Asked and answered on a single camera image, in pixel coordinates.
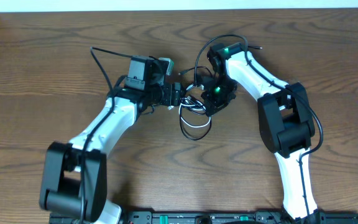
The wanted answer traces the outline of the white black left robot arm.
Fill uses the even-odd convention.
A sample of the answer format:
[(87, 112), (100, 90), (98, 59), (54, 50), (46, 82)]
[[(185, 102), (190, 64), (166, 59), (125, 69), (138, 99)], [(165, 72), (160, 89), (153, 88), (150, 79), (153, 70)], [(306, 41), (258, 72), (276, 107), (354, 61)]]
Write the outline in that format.
[(106, 163), (122, 136), (151, 105), (177, 106), (179, 83), (144, 90), (115, 86), (91, 124), (68, 143), (53, 142), (46, 155), (39, 205), (78, 223), (119, 223), (122, 209), (107, 199)]

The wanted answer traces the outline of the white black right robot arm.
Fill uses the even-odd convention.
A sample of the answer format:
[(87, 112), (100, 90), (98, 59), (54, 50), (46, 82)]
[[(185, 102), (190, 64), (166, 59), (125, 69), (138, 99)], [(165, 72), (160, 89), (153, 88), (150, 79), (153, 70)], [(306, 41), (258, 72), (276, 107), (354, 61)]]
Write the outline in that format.
[(313, 223), (317, 209), (309, 174), (308, 152), (315, 134), (305, 88), (273, 76), (241, 43), (209, 48), (207, 58), (218, 76), (205, 86), (206, 114), (225, 108), (241, 85), (257, 102), (259, 133), (275, 155), (282, 178), (283, 207), (293, 220)]

